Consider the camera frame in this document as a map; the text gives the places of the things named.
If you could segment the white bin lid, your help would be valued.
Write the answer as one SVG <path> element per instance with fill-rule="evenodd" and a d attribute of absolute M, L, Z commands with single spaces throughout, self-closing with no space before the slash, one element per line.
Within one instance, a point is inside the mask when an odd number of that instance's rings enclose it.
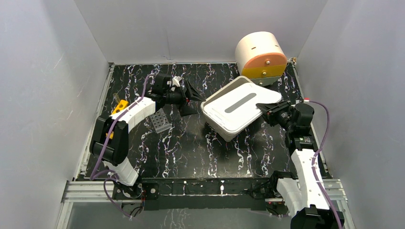
<path fill-rule="evenodd" d="M 262 115 L 257 103 L 271 104 L 281 99 L 279 92 L 244 83 L 205 105 L 202 111 L 220 130 L 235 135 Z"/>

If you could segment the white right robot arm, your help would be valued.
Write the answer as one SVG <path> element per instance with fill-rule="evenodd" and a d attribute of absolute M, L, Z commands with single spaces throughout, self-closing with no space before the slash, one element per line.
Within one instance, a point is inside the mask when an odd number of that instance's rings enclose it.
<path fill-rule="evenodd" d="M 276 171 L 269 192 L 282 197 L 291 214 L 292 229 L 341 229 L 344 215 L 338 211 L 326 192 L 318 164 L 322 150 L 312 135 L 314 108 L 307 100 L 292 105 L 289 101 L 256 104 L 270 126 L 285 130 L 285 144 L 297 176 Z"/>

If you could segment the white plastic bin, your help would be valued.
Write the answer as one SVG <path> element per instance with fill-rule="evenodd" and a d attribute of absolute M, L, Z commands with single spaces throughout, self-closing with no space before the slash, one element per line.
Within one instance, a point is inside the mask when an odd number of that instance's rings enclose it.
<path fill-rule="evenodd" d="M 261 115 L 256 108 L 261 90 L 245 76 L 235 78 L 201 104 L 206 122 L 226 142 L 231 141 Z"/>

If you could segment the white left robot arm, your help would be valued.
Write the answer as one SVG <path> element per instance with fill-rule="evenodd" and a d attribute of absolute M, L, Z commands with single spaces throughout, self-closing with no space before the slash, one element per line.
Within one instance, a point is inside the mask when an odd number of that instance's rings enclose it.
<path fill-rule="evenodd" d="M 113 181 L 125 185 L 124 192 L 130 198 L 140 197 L 143 186 L 136 181 L 139 170 L 128 159 L 129 133 L 167 104 L 175 105 L 181 116 L 196 114 L 189 106 L 190 101 L 204 102 L 205 98 L 187 79 L 166 74 L 147 75 L 137 100 L 115 114 L 97 118 L 89 145 L 89 152 L 97 157 L 97 162 L 90 179 L 111 173 Z"/>

